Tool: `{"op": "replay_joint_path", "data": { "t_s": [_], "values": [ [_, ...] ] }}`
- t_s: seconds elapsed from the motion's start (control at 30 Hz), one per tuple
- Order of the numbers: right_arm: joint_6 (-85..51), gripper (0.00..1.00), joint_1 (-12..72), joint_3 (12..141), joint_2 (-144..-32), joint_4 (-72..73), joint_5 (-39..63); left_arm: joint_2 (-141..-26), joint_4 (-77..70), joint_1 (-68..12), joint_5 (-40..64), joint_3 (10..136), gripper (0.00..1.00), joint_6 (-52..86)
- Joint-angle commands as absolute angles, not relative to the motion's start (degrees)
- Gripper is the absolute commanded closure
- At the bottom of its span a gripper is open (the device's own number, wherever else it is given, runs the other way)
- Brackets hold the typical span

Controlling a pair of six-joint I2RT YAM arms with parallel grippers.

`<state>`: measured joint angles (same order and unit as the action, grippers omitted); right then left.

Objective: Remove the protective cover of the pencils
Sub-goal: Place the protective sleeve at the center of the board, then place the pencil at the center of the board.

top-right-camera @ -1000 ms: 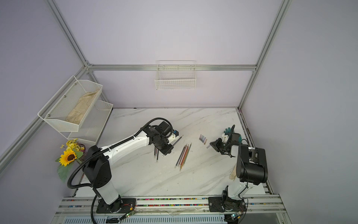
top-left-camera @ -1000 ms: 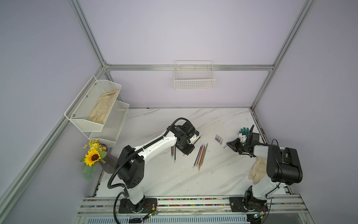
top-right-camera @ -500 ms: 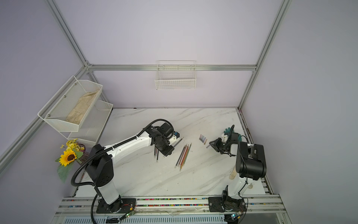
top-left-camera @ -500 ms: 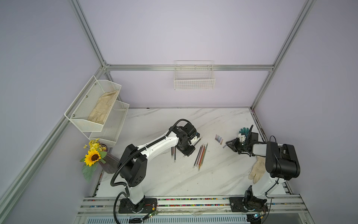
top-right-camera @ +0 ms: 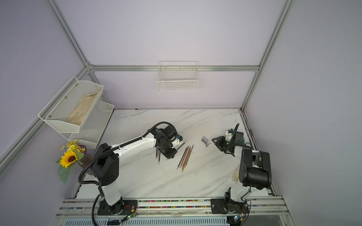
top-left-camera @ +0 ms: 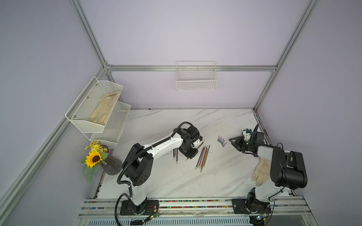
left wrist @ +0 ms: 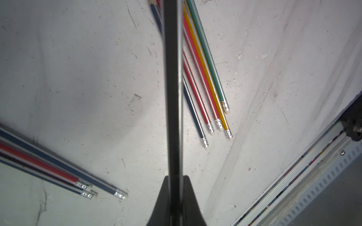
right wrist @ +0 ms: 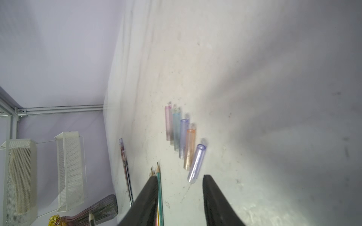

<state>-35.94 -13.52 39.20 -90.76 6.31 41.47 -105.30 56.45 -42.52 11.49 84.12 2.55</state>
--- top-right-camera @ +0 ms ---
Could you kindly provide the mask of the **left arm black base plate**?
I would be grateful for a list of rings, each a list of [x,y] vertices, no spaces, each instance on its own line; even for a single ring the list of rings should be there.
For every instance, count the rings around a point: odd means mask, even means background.
[[[137,200],[119,200],[115,205],[110,206],[106,201],[100,201],[97,211],[98,216],[129,216],[136,212]]]

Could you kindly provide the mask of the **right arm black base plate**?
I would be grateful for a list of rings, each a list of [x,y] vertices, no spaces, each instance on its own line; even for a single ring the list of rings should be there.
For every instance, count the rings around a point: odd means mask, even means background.
[[[210,202],[213,214],[249,213],[249,205],[246,202],[226,201],[224,199],[211,199]]]

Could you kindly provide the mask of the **yellow pencil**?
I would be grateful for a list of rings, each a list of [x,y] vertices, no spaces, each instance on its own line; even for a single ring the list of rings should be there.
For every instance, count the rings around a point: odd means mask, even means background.
[[[189,156],[190,156],[191,152],[192,152],[192,148],[190,148],[189,153],[188,153],[188,155],[186,157],[186,161],[185,161],[184,166],[182,168],[182,172],[184,172],[184,169],[186,168],[186,165],[187,165],[187,162],[189,160]]]

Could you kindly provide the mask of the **black pencil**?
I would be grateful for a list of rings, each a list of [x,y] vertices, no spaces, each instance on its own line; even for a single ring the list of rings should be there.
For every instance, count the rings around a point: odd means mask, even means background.
[[[184,146],[184,144],[186,143],[186,141],[184,141],[178,148],[175,149],[175,151],[166,159],[166,161],[168,161],[169,159],[172,159],[175,157],[175,155],[177,154],[178,150]]]

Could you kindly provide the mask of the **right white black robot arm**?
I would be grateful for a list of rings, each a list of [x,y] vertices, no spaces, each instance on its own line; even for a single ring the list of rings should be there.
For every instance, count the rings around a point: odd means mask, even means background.
[[[224,136],[212,139],[215,146],[225,154],[236,156],[237,148],[241,148],[237,183],[230,187],[222,199],[211,199],[213,214],[242,214],[250,212],[247,197],[257,190],[269,188],[272,183],[270,154],[252,149],[252,145],[244,140],[244,133],[236,130],[226,131]]]

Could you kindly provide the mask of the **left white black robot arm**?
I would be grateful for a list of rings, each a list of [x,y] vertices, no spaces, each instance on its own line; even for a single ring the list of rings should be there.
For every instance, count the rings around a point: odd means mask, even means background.
[[[165,158],[174,158],[177,153],[177,147],[183,141],[183,137],[178,134],[176,128],[165,122],[167,127],[159,129],[156,124],[147,132],[137,138],[134,138],[119,145],[109,146],[104,143],[99,146],[95,162],[90,169],[98,180],[97,188],[100,197],[103,199],[103,207],[112,215],[120,215],[125,208],[123,198],[120,194],[117,178],[121,163],[140,152],[155,148],[157,152]]]

